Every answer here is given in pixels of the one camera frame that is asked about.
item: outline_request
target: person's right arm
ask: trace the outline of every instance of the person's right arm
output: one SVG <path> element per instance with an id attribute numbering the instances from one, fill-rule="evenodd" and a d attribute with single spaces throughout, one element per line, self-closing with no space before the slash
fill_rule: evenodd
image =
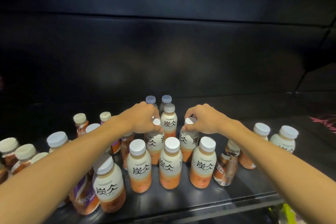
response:
<path id="1" fill-rule="evenodd" d="M 184 130 L 220 133 L 231 139 L 266 174 L 277 192 L 307 223 L 336 223 L 335 181 L 208 104 L 188 109 L 185 118 L 192 114 L 197 117 L 197 122 L 185 125 Z"/>

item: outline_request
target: forearm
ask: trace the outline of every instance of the forearm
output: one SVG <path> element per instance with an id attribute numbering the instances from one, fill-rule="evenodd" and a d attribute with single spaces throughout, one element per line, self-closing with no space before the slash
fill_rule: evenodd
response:
<path id="1" fill-rule="evenodd" d="M 106 149 L 128 130 L 125 122 L 113 116 L 99 128 L 48 154 L 2 184 L 2 222 L 43 222 Z M 30 203 L 22 200 L 23 196 Z"/>
<path id="2" fill-rule="evenodd" d="M 250 157 L 305 220 L 309 223 L 336 223 L 336 183 L 333 180 L 293 154 L 265 141 L 236 120 L 222 125 L 220 133 L 233 140 Z"/>

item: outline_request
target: person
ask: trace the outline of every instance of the person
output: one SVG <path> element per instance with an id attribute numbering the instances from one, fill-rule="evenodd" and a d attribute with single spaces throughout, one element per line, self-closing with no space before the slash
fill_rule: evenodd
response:
<path id="1" fill-rule="evenodd" d="M 188 109 L 185 118 L 191 115 L 198 121 L 185 125 L 184 130 L 220 133 L 233 140 L 306 222 L 336 223 L 336 183 L 329 177 L 208 104 Z M 159 118 L 153 105 L 136 104 L 4 182 L 0 186 L 1 223 L 43 222 L 122 135 L 161 132 L 162 128 L 152 123 L 152 116 Z"/>

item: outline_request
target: hand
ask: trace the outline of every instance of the hand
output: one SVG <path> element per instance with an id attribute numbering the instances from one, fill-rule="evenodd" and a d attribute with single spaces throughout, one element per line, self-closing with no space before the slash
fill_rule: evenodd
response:
<path id="1" fill-rule="evenodd" d="M 161 126 L 154 125 L 152 117 L 160 118 L 159 111 L 153 105 L 141 102 L 118 115 L 121 120 L 130 125 L 130 131 L 135 133 L 163 132 Z"/>
<path id="2" fill-rule="evenodd" d="M 197 119 L 194 124 L 187 124 L 182 127 L 183 130 L 196 130 L 205 134 L 220 133 L 220 127 L 222 124 L 231 121 L 229 117 L 221 112 L 218 112 L 215 108 L 208 104 L 196 105 L 187 110 L 184 118 L 191 115 Z"/>

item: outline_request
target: bottle cap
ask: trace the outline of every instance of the bottle cap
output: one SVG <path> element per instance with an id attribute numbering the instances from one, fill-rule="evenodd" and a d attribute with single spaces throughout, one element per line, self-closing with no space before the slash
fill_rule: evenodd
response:
<path id="1" fill-rule="evenodd" d="M 271 131 L 270 127 L 263 123 L 256 123 L 253 129 L 261 136 L 268 136 Z"/>
<path id="2" fill-rule="evenodd" d="M 0 151 L 9 152 L 14 150 L 19 145 L 18 141 L 14 137 L 9 137 L 0 141 Z"/>
<path id="3" fill-rule="evenodd" d="M 201 138 L 199 145 L 205 152 L 213 152 L 216 148 L 216 142 L 211 137 L 204 136 Z"/>
<path id="4" fill-rule="evenodd" d="M 146 97 L 146 103 L 147 104 L 155 104 L 156 98 L 154 96 L 147 96 Z"/>
<path id="5" fill-rule="evenodd" d="M 62 146 L 67 140 L 67 134 L 63 131 L 58 131 L 48 136 L 47 143 L 49 147 L 54 148 Z"/>
<path id="6" fill-rule="evenodd" d="M 168 113 L 175 112 L 175 105 L 173 105 L 172 103 L 167 103 L 165 104 L 165 107 L 163 108 L 163 110 Z"/>
<path id="7" fill-rule="evenodd" d="M 129 152 L 133 156 L 140 156 L 146 151 L 146 144 L 144 140 L 135 139 L 129 144 Z"/>
<path id="8" fill-rule="evenodd" d="M 99 115 L 99 118 L 101 121 L 107 121 L 109 118 L 111 118 L 111 113 L 110 112 L 102 112 Z"/>
<path id="9" fill-rule="evenodd" d="M 130 136 L 130 135 L 132 135 L 133 134 L 133 132 L 129 132 L 128 134 L 125 134 L 125 135 L 123 135 L 124 137 L 128 137 L 128 136 Z"/>
<path id="10" fill-rule="evenodd" d="M 165 150 L 169 153 L 176 153 L 180 149 L 180 140 L 176 137 L 168 137 L 165 141 Z"/>
<path id="11" fill-rule="evenodd" d="M 186 119 L 184 120 L 184 124 L 185 124 L 185 125 L 187 125 L 187 124 L 194 124 L 196 121 L 197 121 L 196 118 L 194 118 L 194 117 L 189 117 L 189 118 L 186 118 Z"/>
<path id="12" fill-rule="evenodd" d="M 39 154 L 37 154 L 36 156 L 34 156 L 32 159 L 31 159 L 31 163 L 35 163 L 36 161 L 40 160 L 41 158 L 45 157 L 46 155 L 48 155 L 47 152 L 41 152 Z"/>
<path id="13" fill-rule="evenodd" d="M 162 103 L 171 103 L 171 96 L 170 95 L 163 95 L 162 96 Z"/>
<path id="14" fill-rule="evenodd" d="M 107 174 L 113 168 L 113 159 L 109 154 L 103 154 L 93 165 L 93 170 L 98 175 Z"/>
<path id="15" fill-rule="evenodd" d="M 280 128 L 280 134 L 289 139 L 295 139 L 299 135 L 299 132 L 293 127 L 284 125 Z"/>
<path id="16" fill-rule="evenodd" d="M 153 124 L 154 124 L 154 125 L 161 126 L 161 121 L 160 121 L 160 119 L 155 118 L 155 119 L 153 120 Z"/>
<path id="17" fill-rule="evenodd" d="M 240 151 L 239 147 L 231 140 L 227 142 L 228 147 L 234 151 Z"/>
<path id="18" fill-rule="evenodd" d="M 95 130 L 99 126 L 100 126 L 100 124 L 98 124 L 98 123 L 90 124 L 89 126 L 86 127 L 85 132 L 90 133 L 92 130 Z"/>
<path id="19" fill-rule="evenodd" d="M 19 160 L 31 158 L 36 153 L 36 149 L 32 144 L 24 144 L 15 150 L 15 156 Z"/>
<path id="20" fill-rule="evenodd" d="M 73 117 L 73 121 L 78 124 L 83 123 L 86 121 L 86 115 L 83 113 L 78 113 Z"/>

